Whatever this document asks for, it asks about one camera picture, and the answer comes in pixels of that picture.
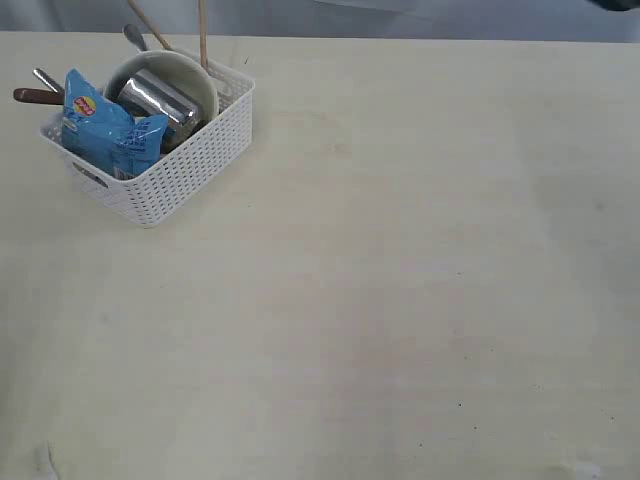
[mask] chip bag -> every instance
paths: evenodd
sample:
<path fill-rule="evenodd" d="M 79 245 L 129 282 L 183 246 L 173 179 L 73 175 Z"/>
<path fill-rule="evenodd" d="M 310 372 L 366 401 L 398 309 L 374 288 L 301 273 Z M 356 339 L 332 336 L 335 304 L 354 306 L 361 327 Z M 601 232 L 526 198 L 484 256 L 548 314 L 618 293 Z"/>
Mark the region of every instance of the chip bag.
<path fill-rule="evenodd" d="M 128 180 L 160 158 L 166 115 L 138 123 L 73 69 L 67 74 L 61 143 L 103 172 Z"/>

